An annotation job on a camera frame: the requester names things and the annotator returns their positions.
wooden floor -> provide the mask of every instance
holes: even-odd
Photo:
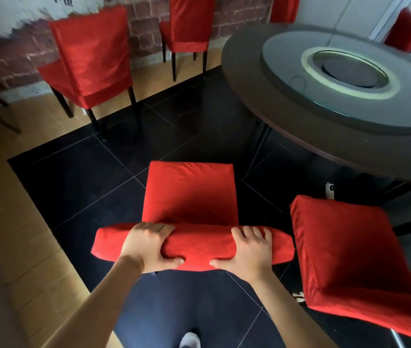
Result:
[[[208,69],[220,64],[221,49],[211,49]],[[200,73],[202,58],[177,59],[177,82]],[[138,100],[174,83],[171,63],[153,64],[132,72]],[[125,92],[94,108],[97,118],[129,106]],[[69,119],[53,94],[14,102],[0,108],[0,116],[13,116],[22,133],[0,125],[0,270],[11,302],[30,347],[40,347],[87,297],[88,290],[53,237],[7,159],[90,123],[74,108]],[[121,347],[113,334],[110,347]]]

foot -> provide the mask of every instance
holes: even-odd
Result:
[[[181,340],[179,348],[201,348],[199,336],[195,333],[188,332]]]

finger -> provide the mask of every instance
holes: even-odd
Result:
[[[255,234],[249,226],[244,226],[243,227],[243,233],[244,233],[244,236],[246,238],[249,238],[249,239],[254,239],[255,238]]]
[[[233,227],[232,228],[232,236],[233,236],[233,239],[235,240],[236,244],[238,244],[239,242],[242,242],[244,240],[243,233],[241,232],[239,227]]]
[[[146,224],[146,222],[142,221],[142,222],[139,222],[137,225],[134,225],[133,228],[136,228],[137,230],[142,229],[145,224]]]
[[[158,233],[160,234],[161,238],[165,240],[175,228],[176,227],[174,227],[173,225],[164,225]]]
[[[220,260],[220,259],[212,259],[210,260],[209,264],[215,267],[216,269],[226,270],[230,268],[233,259],[231,260]]]
[[[272,235],[271,235],[270,230],[267,230],[266,228],[264,228],[263,231],[265,232],[265,240],[267,242],[270,242],[270,244],[271,244]]]
[[[164,266],[164,269],[166,270],[176,269],[177,267],[183,265],[184,263],[185,261],[180,257],[177,257],[175,259],[163,259],[162,260],[162,264]]]
[[[165,227],[165,225],[164,224],[155,224],[155,225],[152,225],[152,227],[150,227],[149,229],[152,231],[152,232],[158,232],[158,231],[160,231],[162,228],[164,228]]]
[[[152,222],[146,222],[143,226],[143,229],[147,230],[147,229],[151,228],[152,226],[154,226],[154,224]]]
[[[253,227],[252,230],[254,231],[254,234],[257,238],[263,239],[262,237],[262,232],[257,227]]]

brick wall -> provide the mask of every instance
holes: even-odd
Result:
[[[217,0],[211,39],[232,35],[237,29],[266,22],[272,0]],[[125,5],[132,58],[162,51],[158,23],[169,19],[168,0],[105,0],[106,6]],[[59,57],[47,24],[41,19],[0,38],[0,90],[41,81],[36,68]]]

red chair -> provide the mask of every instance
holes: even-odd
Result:
[[[294,23],[301,0],[273,0],[270,23]]]
[[[178,269],[215,269],[209,265],[211,259],[232,258],[236,254],[231,234],[231,228],[239,225],[233,165],[151,162],[142,219],[176,226],[162,246],[162,253],[169,258],[184,258],[185,263]],[[126,223],[99,229],[92,254],[115,261],[134,225]],[[273,236],[273,263],[292,260],[292,238],[267,228]]]
[[[136,103],[130,73],[127,11],[116,6],[49,24],[60,59],[38,71],[67,116],[74,115],[64,96],[84,108],[96,131],[102,134],[92,107],[127,89],[131,103]]]
[[[379,207],[298,195],[291,218],[309,308],[411,336],[411,273]]]
[[[411,53],[411,11],[408,8],[400,11],[384,44]]]
[[[215,0],[170,0],[170,22],[160,22],[162,53],[172,52],[173,81],[176,81],[176,53],[203,52],[202,73],[207,67],[207,50],[212,33]]]

